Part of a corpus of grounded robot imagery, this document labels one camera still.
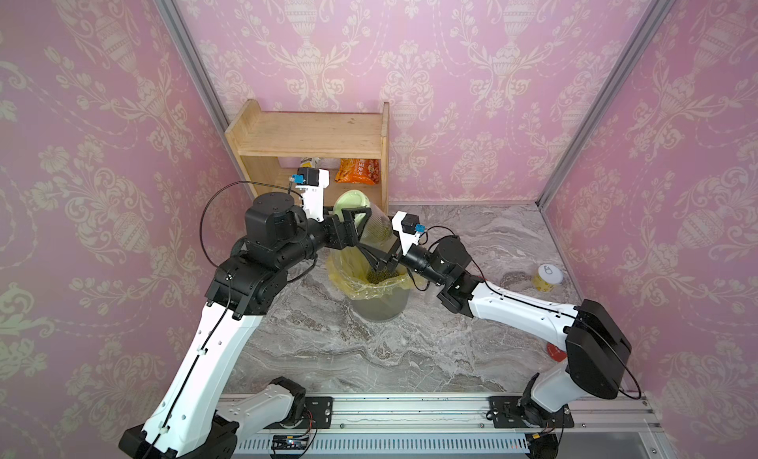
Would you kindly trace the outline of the green-lidded clear jar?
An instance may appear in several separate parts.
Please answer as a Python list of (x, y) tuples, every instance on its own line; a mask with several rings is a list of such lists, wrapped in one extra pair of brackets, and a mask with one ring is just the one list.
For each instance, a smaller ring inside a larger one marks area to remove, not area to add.
[(344, 209), (369, 208), (370, 214), (358, 213), (353, 216), (355, 226), (362, 226), (361, 243), (375, 249), (390, 249), (396, 240), (390, 219), (369, 197), (360, 190), (349, 190), (342, 194), (334, 205), (334, 213), (341, 221)]

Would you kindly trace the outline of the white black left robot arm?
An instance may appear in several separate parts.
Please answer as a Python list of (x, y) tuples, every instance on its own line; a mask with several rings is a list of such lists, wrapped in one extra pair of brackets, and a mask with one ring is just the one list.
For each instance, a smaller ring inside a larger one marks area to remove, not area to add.
[(284, 377), (236, 407), (221, 411), (218, 403), (245, 344), (292, 283), (288, 271), (325, 248), (356, 246), (371, 215), (370, 207), (340, 215), (317, 208), (310, 217), (287, 192), (255, 198), (247, 234), (217, 267), (171, 386), (149, 419), (124, 432), (120, 450), (131, 458), (229, 458), (239, 438), (270, 425), (307, 427), (306, 391)]

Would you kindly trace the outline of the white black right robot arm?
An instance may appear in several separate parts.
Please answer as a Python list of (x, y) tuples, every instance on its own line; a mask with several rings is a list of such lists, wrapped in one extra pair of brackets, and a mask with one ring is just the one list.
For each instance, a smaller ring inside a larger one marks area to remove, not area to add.
[(541, 338), (566, 353), (566, 359), (527, 383), (516, 409), (527, 425), (552, 425), (570, 402), (585, 396), (614, 400), (628, 373), (631, 345), (608, 311), (585, 299), (578, 305), (553, 303), (495, 287), (483, 271), (470, 273), (474, 261), (460, 239), (446, 236), (432, 249), (394, 243), (390, 252), (358, 247), (375, 271), (401, 265), (438, 287), (438, 299), (451, 313), (494, 321)]

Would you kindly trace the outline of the mesh trash bin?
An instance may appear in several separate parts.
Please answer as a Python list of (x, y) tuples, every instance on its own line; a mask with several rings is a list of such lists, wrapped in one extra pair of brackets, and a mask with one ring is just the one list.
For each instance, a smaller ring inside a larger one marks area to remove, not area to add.
[(406, 309), (413, 283), (406, 271), (367, 271), (355, 281), (349, 297), (358, 316), (371, 322), (391, 321)]

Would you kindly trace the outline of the orange snack bag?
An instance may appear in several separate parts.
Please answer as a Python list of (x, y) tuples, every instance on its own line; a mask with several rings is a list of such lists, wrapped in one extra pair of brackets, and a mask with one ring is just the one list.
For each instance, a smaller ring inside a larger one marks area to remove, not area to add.
[(380, 184), (381, 163), (377, 159), (341, 159), (335, 182), (338, 184), (369, 184), (369, 186)]

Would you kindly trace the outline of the green white carton box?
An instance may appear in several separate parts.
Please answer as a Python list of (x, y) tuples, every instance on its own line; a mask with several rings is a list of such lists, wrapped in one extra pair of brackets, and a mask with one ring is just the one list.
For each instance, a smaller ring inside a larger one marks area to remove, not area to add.
[(300, 167), (301, 168), (319, 169), (320, 168), (320, 159), (317, 158), (317, 157), (302, 158), (301, 161), (300, 161)]

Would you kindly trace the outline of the wooden two-tier shelf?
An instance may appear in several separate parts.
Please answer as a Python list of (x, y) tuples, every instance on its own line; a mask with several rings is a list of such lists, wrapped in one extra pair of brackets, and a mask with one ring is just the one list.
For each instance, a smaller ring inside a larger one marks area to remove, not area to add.
[(379, 184), (336, 182), (331, 170), (324, 192), (325, 206), (334, 205), (349, 190), (360, 190), (383, 212), (389, 201), (390, 105), (380, 113), (277, 113), (262, 111), (255, 100), (244, 103), (225, 137), (252, 193), (260, 196), (276, 186), (285, 188), (294, 168), (282, 158), (368, 159), (379, 162)]

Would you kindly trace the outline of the yellow can white lid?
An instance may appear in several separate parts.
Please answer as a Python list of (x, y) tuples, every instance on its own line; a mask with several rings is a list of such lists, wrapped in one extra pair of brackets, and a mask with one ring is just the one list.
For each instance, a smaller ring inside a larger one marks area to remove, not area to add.
[(541, 292), (551, 292), (556, 287), (560, 286), (563, 281), (563, 271), (556, 265), (550, 265), (550, 263), (539, 265), (532, 277), (534, 288)]

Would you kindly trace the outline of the red cola can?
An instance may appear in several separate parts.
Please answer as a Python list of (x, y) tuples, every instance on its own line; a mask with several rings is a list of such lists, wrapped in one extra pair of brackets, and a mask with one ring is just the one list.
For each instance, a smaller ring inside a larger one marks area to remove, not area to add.
[(568, 358), (568, 355), (566, 352), (564, 352), (563, 350), (561, 350), (554, 344), (551, 344), (550, 342), (548, 342), (548, 344), (546, 345), (546, 352), (548, 356), (550, 356), (550, 358), (552, 358), (552, 360), (554, 360), (555, 362), (562, 362)]

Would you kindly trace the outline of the small black circuit board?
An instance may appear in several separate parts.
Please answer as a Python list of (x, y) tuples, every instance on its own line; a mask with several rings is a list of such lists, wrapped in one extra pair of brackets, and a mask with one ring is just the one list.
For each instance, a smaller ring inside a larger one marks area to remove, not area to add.
[(274, 435), (272, 451), (305, 451), (311, 442), (309, 435)]

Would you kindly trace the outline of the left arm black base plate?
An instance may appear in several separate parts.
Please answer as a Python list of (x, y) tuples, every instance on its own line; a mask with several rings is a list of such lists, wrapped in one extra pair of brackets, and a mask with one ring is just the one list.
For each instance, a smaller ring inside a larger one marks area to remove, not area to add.
[(307, 396), (296, 399), (284, 421), (268, 426), (269, 429), (329, 429), (332, 423), (334, 398)]

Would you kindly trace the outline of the aluminium mounting rail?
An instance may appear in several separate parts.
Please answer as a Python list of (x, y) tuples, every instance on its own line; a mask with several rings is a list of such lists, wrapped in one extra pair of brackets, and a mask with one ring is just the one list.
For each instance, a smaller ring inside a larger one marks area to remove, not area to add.
[[(328, 394), (334, 398), (329, 433), (490, 433), (488, 393)], [(659, 418), (644, 400), (582, 398), (568, 404), (576, 424), (549, 433), (660, 433)]]

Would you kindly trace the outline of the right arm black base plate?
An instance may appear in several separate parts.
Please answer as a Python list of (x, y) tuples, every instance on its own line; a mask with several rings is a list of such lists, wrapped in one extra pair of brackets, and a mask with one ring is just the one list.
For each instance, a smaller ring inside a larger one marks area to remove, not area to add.
[(517, 396), (490, 396), (486, 419), (496, 429), (572, 429), (576, 424), (565, 405), (559, 412), (543, 414), (536, 407), (524, 409)]

